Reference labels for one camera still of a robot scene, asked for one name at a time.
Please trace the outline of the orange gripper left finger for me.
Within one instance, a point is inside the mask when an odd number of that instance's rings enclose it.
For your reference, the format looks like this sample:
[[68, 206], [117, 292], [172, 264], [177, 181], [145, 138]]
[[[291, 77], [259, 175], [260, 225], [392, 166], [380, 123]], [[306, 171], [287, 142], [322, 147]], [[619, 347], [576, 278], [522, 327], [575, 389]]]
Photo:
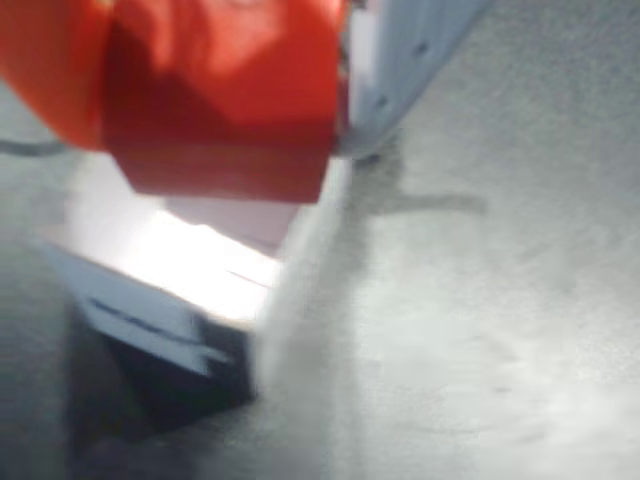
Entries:
[[3, 1], [1, 79], [61, 140], [109, 151], [116, 1]]

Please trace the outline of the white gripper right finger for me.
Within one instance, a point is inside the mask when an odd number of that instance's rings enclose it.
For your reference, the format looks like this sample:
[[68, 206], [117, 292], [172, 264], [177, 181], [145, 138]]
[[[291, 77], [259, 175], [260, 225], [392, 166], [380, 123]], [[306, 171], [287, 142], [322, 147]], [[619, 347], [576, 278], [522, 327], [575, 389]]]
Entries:
[[372, 154], [489, 6], [488, 1], [352, 1], [341, 39], [346, 86], [335, 154]]

